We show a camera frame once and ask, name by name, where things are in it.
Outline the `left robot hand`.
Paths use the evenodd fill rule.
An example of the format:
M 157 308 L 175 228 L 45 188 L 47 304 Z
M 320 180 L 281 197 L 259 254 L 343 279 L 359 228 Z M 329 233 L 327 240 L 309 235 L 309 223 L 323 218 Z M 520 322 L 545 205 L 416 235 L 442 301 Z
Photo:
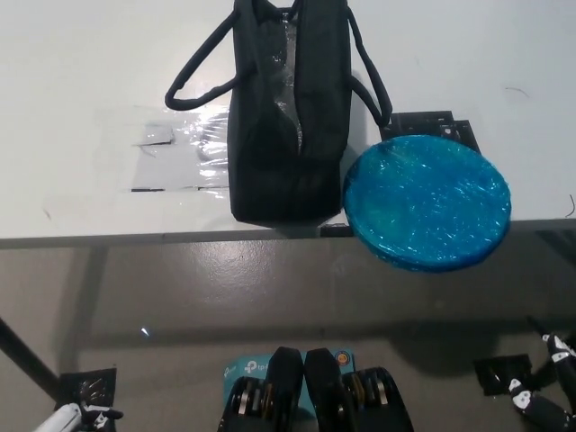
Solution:
M 115 431 L 115 422 L 124 417 L 111 407 L 85 405 L 80 407 L 84 431 Z

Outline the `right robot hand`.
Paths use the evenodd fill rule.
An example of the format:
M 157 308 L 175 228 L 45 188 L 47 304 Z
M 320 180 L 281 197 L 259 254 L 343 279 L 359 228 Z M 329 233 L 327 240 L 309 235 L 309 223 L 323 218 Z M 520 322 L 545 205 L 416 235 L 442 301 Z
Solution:
M 571 405 L 571 411 L 538 392 L 529 390 L 519 379 L 513 378 L 508 392 L 516 411 L 542 431 L 575 430 L 575 350 L 554 333 L 543 333 L 557 382 Z

